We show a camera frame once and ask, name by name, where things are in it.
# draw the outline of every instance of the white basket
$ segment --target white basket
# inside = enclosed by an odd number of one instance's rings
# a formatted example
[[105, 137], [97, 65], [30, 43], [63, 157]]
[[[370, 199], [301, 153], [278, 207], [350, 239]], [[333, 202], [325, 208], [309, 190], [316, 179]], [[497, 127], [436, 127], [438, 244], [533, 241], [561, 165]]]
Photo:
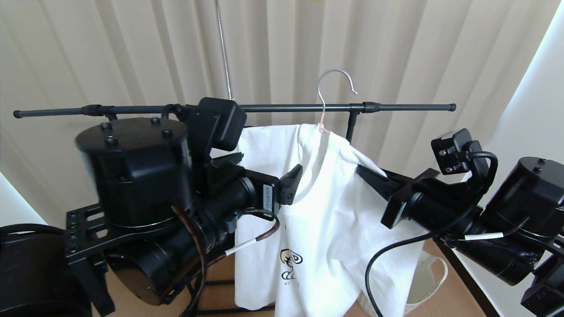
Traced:
[[[435, 281], [431, 265], [437, 260], [443, 263], [444, 274], [438, 281]], [[444, 280], [447, 279], [447, 274], [447, 263], [443, 259], [432, 256], [425, 251], [421, 251], [421, 255], [417, 261], [417, 267], [415, 268], [415, 273], [413, 274], [413, 281], [411, 282], [411, 289], [409, 289], [409, 296], [407, 297], [406, 308], [403, 315], [405, 316], [409, 314], [409, 312], [421, 305], [421, 303], [431, 298], [431, 296], [433, 296], [443, 284]], [[364, 292], [360, 292], [360, 296], [356, 302], [368, 315], [371, 317], [377, 317], [376, 312], [370, 303], [370, 299], [364, 294]]]

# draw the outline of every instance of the beige curtain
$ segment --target beige curtain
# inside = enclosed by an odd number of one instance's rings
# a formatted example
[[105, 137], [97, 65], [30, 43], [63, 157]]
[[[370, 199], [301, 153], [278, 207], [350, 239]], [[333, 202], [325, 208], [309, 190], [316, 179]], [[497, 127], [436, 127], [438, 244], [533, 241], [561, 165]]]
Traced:
[[[430, 140], [462, 127], [485, 142], [559, 5], [546, 0], [220, 0], [230, 86], [245, 103], [456, 103], [456, 112], [360, 115], [353, 145], [414, 176]], [[73, 138], [101, 118], [16, 120], [15, 109], [196, 104], [227, 98], [215, 1], [0, 2], [2, 173], [51, 224], [96, 202]], [[319, 114], [250, 114], [248, 124]], [[347, 114], [326, 127], [344, 135]]]

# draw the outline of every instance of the white shirt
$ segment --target white shirt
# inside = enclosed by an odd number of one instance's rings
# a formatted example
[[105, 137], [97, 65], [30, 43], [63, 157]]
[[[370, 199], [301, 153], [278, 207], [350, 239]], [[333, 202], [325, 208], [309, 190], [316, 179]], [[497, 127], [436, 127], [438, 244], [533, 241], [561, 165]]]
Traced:
[[[255, 310], [276, 302], [275, 316], [341, 317], [365, 292], [371, 256], [423, 230], [408, 221], [390, 230], [380, 223], [387, 202], [358, 175], [362, 164], [384, 172], [348, 141], [316, 125], [251, 127], [236, 152], [247, 169], [282, 177], [303, 166], [293, 205], [283, 206], [280, 229], [235, 254], [235, 302]], [[265, 232], [271, 222], [243, 216], [235, 244]], [[371, 271], [371, 289], [386, 317], [403, 315], [422, 243], [382, 255]]]

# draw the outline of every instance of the metal hook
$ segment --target metal hook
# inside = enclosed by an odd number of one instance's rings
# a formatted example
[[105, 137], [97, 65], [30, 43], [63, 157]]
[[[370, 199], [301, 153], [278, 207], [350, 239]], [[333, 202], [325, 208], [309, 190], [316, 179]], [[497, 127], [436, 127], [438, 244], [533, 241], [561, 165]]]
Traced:
[[351, 84], [351, 91], [354, 92], [355, 95], [358, 95], [358, 92], [356, 92], [356, 91], [354, 90], [354, 87], [353, 87], [353, 80], [351, 79], [349, 73], [347, 73], [347, 72], [345, 72], [345, 71], [342, 71], [342, 70], [340, 70], [340, 69], [338, 69], [338, 68], [332, 68], [332, 69], [330, 69], [330, 70], [324, 72], [324, 73], [319, 77], [319, 79], [318, 79], [318, 96], [319, 96], [319, 99], [321, 99], [321, 102], [323, 103], [323, 111], [321, 112], [321, 119], [319, 120], [319, 130], [320, 130], [320, 131], [325, 131], [325, 132], [329, 132], [329, 131], [327, 131], [327, 129], [325, 129], [325, 127], [323, 126], [323, 118], [325, 118], [325, 100], [323, 100], [323, 97], [321, 96], [320, 86], [321, 86], [321, 80], [323, 79], [323, 77], [325, 77], [325, 75], [327, 75], [328, 73], [331, 73], [331, 72], [340, 72], [340, 73], [345, 74], [345, 75], [347, 76], [347, 78], [349, 79], [349, 83]]

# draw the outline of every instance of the brown floor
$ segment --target brown floor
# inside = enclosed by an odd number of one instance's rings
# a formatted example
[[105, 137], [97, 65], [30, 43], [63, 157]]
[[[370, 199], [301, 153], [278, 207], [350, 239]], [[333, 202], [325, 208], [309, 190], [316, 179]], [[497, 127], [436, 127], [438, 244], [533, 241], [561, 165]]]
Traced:
[[[424, 249], [435, 256], [444, 258], [442, 252], [432, 242], [427, 241]], [[431, 317], [431, 316], [457, 316], [457, 317], [481, 317], [485, 316], [460, 277], [449, 264], [447, 280], [439, 288], [436, 294], [427, 302], [413, 310], [409, 317]], [[209, 271], [208, 280], [232, 279], [233, 258], [229, 257], [216, 265]], [[116, 276], [109, 272], [107, 274], [108, 288], [116, 304], [116, 312], [110, 317], [126, 316], [178, 316], [184, 310], [190, 296], [186, 291], [182, 292], [170, 305], [150, 306], [137, 299], [131, 292], [119, 282]], [[225, 309], [234, 308], [233, 286], [221, 285], [206, 287], [200, 300], [200, 309]], [[269, 317], [274, 312], [246, 312], [229, 315], [210, 315], [214, 317]], [[357, 304], [355, 304], [345, 317], [368, 317]]]

